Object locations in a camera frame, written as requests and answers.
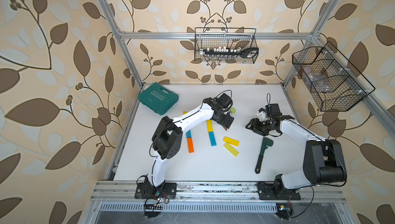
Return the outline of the teal long block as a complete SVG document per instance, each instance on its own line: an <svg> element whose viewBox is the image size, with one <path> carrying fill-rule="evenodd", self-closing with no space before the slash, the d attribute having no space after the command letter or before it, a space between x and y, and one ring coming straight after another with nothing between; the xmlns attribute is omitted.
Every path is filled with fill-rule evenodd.
<svg viewBox="0 0 395 224"><path fill-rule="evenodd" d="M214 132L213 131L209 131L208 134L209 134L209 139L210 139L211 146L216 146L217 143L216 143L216 138L215 138Z"/></svg>

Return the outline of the lime yellow rectangular block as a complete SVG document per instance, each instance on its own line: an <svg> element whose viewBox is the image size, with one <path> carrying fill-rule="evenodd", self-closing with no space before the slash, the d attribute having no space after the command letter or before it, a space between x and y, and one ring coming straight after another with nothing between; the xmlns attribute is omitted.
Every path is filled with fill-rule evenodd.
<svg viewBox="0 0 395 224"><path fill-rule="evenodd" d="M239 152L229 143L224 144L225 149L230 152L234 157L237 157Z"/></svg>

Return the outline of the orange rectangular block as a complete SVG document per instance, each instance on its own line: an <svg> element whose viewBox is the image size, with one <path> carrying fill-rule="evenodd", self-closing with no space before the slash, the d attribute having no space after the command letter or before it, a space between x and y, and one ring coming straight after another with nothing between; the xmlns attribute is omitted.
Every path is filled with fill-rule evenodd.
<svg viewBox="0 0 395 224"><path fill-rule="evenodd" d="M192 138L187 138L187 144L188 144L188 152L190 154L194 153L194 146L193 146Z"/></svg>

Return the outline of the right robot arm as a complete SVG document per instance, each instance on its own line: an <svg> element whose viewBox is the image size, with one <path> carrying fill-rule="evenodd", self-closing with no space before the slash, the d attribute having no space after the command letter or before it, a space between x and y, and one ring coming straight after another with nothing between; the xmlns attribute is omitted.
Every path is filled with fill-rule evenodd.
<svg viewBox="0 0 395 224"><path fill-rule="evenodd" d="M271 131L291 137L304 149L302 166L291 173L277 175L274 189L298 190L315 185L340 186L347 182L347 171L341 144L328 140L308 130L290 115L283 115L278 104L268 104L259 109L258 118L253 118L245 127L263 137Z"/></svg>

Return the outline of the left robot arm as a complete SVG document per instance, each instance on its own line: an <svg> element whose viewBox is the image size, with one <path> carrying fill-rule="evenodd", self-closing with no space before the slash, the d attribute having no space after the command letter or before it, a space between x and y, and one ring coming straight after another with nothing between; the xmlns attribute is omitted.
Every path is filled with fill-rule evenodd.
<svg viewBox="0 0 395 224"><path fill-rule="evenodd" d="M231 97L222 93L204 99L199 106L182 116L172 119L165 116L160 120L152 137L155 161L148 174L148 182L152 187L158 188L165 182L168 161L179 152L184 132L208 120L230 128L234 121L230 113L232 105Z"/></svg>

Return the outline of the green plastic tool case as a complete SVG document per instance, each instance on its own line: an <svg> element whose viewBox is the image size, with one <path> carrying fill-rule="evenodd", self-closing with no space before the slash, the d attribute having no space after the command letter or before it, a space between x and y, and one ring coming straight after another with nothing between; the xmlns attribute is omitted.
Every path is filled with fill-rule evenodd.
<svg viewBox="0 0 395 224"><path fill-rule="evenodd" d="M138 100L162 116L178 102L179 96L161 84L154 83L138 96Z"/></svg>

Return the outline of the plastic bag in basket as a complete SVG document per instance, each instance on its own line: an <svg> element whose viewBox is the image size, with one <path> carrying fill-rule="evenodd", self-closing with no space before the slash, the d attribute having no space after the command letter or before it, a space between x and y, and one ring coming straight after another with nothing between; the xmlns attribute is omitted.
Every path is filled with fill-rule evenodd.
<svg viewBox="0 0 395 224"><path fill-rule="evenodd" d="M329 77L322 73L313 72L309 67L304 68L307 78L307 86L312 92L332 92Z"/></svg>

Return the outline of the socket set rail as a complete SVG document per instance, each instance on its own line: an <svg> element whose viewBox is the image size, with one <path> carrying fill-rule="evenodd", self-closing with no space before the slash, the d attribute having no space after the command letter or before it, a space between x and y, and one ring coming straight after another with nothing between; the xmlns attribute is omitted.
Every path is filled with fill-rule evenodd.
<svg viewBox="0 0 395 224"><path fill-rule="evenodd" d="M213 59L222 59L222 58L243 58L250 59L258 56L259 48L246 48L246 49L220 49L216 48L213 50L203 50L200 49L197 54L199 56L204 56Z"/></svg>

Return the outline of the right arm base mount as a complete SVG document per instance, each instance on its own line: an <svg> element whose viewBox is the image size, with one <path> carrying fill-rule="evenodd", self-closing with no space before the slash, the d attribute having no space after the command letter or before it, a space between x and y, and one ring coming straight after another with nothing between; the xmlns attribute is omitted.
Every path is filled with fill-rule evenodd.
<svg viewBox="0 0 395 224"><path fill-rule="evenodd" d="M295 189L286 189L277 175L273 182L260 181L257 183L258 195L260 200L301 200L300 194Z"/></svg>

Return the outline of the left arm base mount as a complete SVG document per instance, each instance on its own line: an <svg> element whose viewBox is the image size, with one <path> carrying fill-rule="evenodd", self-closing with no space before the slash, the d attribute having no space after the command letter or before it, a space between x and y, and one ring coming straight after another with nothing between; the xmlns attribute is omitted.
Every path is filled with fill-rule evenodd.
<svg viewBox="0 0 395 224"><path fill-rule="evenodd" d="M137 181L135 199L175 199L177 194L177 184L164 182L159 187L154 187L148 180L148 176L140 176Z"/></svg>

